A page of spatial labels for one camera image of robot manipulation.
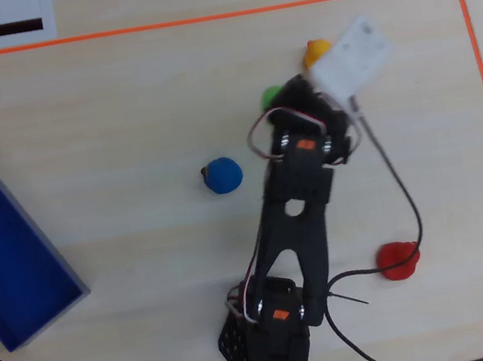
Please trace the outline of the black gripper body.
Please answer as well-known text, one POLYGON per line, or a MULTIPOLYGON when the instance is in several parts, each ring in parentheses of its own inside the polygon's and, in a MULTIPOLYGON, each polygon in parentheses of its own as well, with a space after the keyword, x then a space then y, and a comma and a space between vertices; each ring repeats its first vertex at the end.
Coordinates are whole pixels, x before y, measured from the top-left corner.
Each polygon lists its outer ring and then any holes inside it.
MULTIPOLYGON (((328 164, 344 163, 351 154, 351 138, 348 136, 348 117, 342 111, 333 109, 324 99, 313 91, 312 85, 300 74, 292 77, 283 86, 272 86, 264 91, 265 106, 269 111, 274 108, 289 108, 309 115, 325 125, 325 133, 331 141, 331 151, 326 155, 328 164)), ((274 153, 280 150, 283 134, 321 135, 320 125, 285 110, 274 111, 268 116, 273 127, 272 138, 274 153)))

